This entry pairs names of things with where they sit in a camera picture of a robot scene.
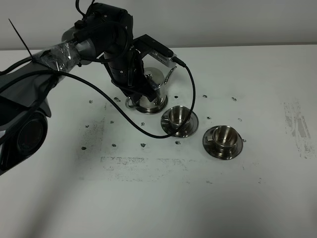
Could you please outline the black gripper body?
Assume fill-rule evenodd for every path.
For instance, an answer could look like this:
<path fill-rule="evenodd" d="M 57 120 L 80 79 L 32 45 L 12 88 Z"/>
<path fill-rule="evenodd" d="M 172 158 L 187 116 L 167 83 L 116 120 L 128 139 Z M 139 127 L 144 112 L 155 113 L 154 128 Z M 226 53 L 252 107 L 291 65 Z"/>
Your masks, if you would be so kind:
<path fill-rule="evenodd" d="M 143 57 L 149 53 L 148 47 L 130 45 L 124 55 L 118 56 L 124 49 L 115 44 L 104 52 L 104 66 L 111 77 L 112 83 L 127 96 L 147 96 L 149 83 L 144 76 Z"/>

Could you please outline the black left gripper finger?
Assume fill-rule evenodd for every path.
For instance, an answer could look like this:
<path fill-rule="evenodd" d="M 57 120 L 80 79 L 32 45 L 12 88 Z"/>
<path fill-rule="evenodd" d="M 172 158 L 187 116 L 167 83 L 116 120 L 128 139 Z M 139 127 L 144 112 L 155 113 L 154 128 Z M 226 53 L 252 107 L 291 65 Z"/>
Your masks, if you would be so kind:
<path fill-rule="evenodd" d="M 128 96 L 128 98 L 132 101 L 132 102 L 137 102 L 140 100 L 141 98 L 141 94 L 138 93 L 132 93 Z"/>

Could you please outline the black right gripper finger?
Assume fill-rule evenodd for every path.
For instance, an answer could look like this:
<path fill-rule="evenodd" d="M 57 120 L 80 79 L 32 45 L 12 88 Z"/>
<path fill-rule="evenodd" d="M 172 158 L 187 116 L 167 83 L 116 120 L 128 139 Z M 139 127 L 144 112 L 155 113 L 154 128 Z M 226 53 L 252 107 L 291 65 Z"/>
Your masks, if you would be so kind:
<path fill-rule="evenodd" d="M 153 100 L 157 98 L 156 91 L 150 86 L 144 87 L 143 95 L 146 96 L 150 102 L 152 102 Z"/>

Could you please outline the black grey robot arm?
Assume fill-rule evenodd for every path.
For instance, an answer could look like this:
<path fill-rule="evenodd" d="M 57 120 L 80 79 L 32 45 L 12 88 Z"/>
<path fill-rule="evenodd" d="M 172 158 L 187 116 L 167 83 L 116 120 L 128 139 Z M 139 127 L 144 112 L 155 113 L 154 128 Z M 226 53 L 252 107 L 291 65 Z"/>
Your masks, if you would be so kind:
<path fill-rule="evenodd" d="M 126 10 L 93 2 L 65 31 L 61 43 L 25 58 L 0 74 L 0 171 L 5 173 L 43 144 L 51 111 L 49 92 L 77 65 L 99 62 L 112 83 L 138 101 L 156 98 L 144 76 Z"/>

